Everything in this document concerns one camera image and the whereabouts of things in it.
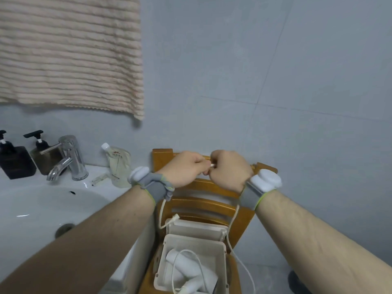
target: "beige towel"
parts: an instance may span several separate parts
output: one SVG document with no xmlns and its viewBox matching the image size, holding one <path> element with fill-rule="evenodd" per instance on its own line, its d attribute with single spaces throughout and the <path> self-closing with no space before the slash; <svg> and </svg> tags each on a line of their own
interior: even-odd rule
<svg viewBox="0 0 392 294">
<path fill-rule="evenodd" d="M 0 102 L 144 116 L 139 0 L 0 0 Z"/>
</svg>

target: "chair backrest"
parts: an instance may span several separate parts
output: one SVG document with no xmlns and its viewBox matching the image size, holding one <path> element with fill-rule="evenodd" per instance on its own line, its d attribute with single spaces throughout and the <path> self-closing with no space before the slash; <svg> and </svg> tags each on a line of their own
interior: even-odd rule
<svg viewBox="0 0 392 294">
<path fill-rule="evenodd" d="M 169 161 L 174 158 L 177 153 L 173 153 L 173 149 L 171 148 L 155 148 L 153 149 L 153 166 L 154 172 L 161 169 L 165 166 Z M 277 169 L 271 166 L 268 166 L 263 163 L 257 163 L 251 165 L 254 173 L 258 173 L 260 169 L 269 169 L 275 173 L 277 173 Z M 238 194 L 235 192 L 231 192 L 225 190 L 212 181 L 203 178 L 196 178 L 189 185 L 180 188 L 180 190 L 197 190 L 197 191 L 205 191 L 209 193 L 215 193 L 221 196 L 238 198 Z M 161 208 L 162 201 L 158 203 L 156 209 L 156 221 L 158 221 L 159 210 Z M 195 213 L 195 212 L 174 212 L 176 209 L 191 209 L 191 210 L 199 210 L 203 213 Z M 212 223 L 219 225 L 229 225 L 229 222 L 222 217 L 211 216 L 206 214 L 205 212 L 210 212 L 212 214 L 219 214 L 223 217 L 233 217 L 236 211 L 236 207 L 225 204 L 215 200 L 209 200 L 198 197 L 180 197 L 173 196 L 169 202 L 166 202 L 164 211 L 162 214 L 162 223 L 174 216 L 175 213 L 178 213 L 181 219 L 194 221 L 194 222 L 204 222 L 204 223 Z M 242 236 L 245 229 L 248 227 L 251 219 L 253 218 L 254 211 L 248 208 L 240 207 L 238 211 L 238 215 L 236 220 L 233 222 L 233 225 L 230 230 L 229 239 L 232 247 L 234 247 L 240 237 Z M 165 236 L 165 230 L 162 229 L 159 232 L 159 236 L 162 239 Z"/>
</svg>

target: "hand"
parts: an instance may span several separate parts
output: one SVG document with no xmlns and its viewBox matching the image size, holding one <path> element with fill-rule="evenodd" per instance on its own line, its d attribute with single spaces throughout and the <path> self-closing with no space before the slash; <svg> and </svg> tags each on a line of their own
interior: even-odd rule
<svg viewBox="0 0 392 294">
<path fill-rule="evenodd" d="M 236 193 L 241 193 L 253 170 L 246 160 L 234 151 L 214 150 L 211 161 L 216 164 L 210 168 L 210 179 L 218 186 Z"/>
<path fill-rule="evenodd" d="M 157 173 L 162 174 L 174 188 L 186 186 L 194 181 L 201 173 L 208 174 L 211 162 L 201 154 L 182 152 L 167 163 Z"/>
</svg>

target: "left hand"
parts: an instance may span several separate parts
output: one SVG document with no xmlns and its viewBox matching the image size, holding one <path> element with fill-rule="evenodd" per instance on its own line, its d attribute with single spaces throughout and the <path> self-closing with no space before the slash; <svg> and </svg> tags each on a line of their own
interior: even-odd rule
<svg viewBox="0 0 392 294">
<path fill-rule="evenodd" d="M 201 154 L 185 151 L 176 155 L 157 173 L 162 174 L 174 188 L 180 188 L 193 182 L 201 173 L 207 175 L 210 167 L 211 162 Z"/>
</svg>

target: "sink basin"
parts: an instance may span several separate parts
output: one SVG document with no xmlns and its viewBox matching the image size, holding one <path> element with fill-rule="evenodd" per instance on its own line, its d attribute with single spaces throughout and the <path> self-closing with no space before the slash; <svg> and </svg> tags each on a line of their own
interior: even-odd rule
<svg viewBox="0 0 392 294">
<path fill-rule="evenodd" d="M 74 181 L 66 171 L 47 182 L 38 171 L 28 178 L 9 180 L 0 169 L 0 282 L 21 263 L 82 222 L 127 189 L 110 179 L 92 186 L 91 180 L 107 173 L 106 167 L 86 165 L 89 177 Z M 100 294 L 136 293 L 154 243 L 154 219 L 144 228 Z"/>
<path fill-rule="evenodd" d="M 88 190 L 37 186 L 6 192 L 0 202 L 0 280 L 3 280 L 53 241 L 63 225 L 80 223 L 110 201 Z"/>
</svg>

